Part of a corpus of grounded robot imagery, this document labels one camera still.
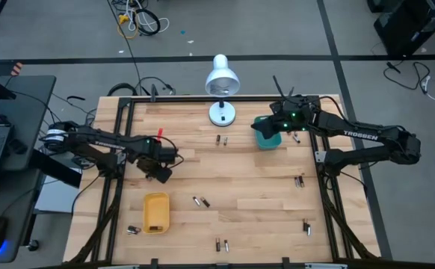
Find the green bowl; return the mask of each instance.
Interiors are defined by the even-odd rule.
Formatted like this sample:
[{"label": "green bowl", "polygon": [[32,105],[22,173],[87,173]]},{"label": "green bowl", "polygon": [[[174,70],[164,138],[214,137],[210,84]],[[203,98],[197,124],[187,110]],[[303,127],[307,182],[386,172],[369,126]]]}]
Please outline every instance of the green bowl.
[{"label": "green bowl", "polygon": [[[256,117],[254,119],[254,122],[257,123],[261,120],[264,120],[267,117],[268,116]],[[262,136],[262,133],[259,131],[256,131],[256,141],[257,141],[257,146],[260,149],[269,150],[269,149],[276,149],[283,142],[283,139],[281,138],[280,133],[273,135],[269,139],[264,139],[264,137]]]}]

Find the lamp base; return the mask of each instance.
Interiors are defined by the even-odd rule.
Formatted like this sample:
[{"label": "lamp base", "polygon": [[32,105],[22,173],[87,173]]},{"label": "lamp base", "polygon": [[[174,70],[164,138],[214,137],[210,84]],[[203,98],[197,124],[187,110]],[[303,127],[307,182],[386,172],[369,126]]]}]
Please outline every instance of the lamp base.
[{"label": "lamp base", "polygon": [[219,102],[216,102],[209,109],[209,119],[216,126],[229,126],[234,122],[235,109],[228,102],[224,102],[224,106],[220,108]]}]

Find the computer tower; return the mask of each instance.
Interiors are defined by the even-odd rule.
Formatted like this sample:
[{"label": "computer tower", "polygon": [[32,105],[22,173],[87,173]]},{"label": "computer tower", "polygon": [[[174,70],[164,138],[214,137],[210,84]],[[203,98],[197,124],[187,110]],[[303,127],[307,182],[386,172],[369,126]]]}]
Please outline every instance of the computer tower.
[{"label": "computer tower", "polygon": [[435,33],[435,0],[404,0],[374,27],[389,55],[412,55]]}]

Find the blue light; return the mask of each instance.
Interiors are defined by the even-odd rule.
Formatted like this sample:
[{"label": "blue light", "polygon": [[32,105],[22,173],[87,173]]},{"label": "blue light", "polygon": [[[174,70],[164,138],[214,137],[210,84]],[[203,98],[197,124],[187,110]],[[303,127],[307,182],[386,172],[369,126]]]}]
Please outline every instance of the blue light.
[{"label": "blue light", "polygon": [[5,250],[7,249],[8,242],[5,240],[0,247],[0,255],[3,255],[5,253]]}]

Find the lamp shade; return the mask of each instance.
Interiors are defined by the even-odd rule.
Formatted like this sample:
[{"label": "lamp shade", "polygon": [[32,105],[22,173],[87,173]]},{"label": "lamp shade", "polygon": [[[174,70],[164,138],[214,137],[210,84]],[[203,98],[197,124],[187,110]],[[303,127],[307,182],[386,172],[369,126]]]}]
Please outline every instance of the lamp shade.
[{"label": "lamp shade", "polygon": [[206,79],[206,92],[221,98],[237,93],[241,83],[238,76],[228,67],[226,56],[216,55],[213,66],[214,69]]}]

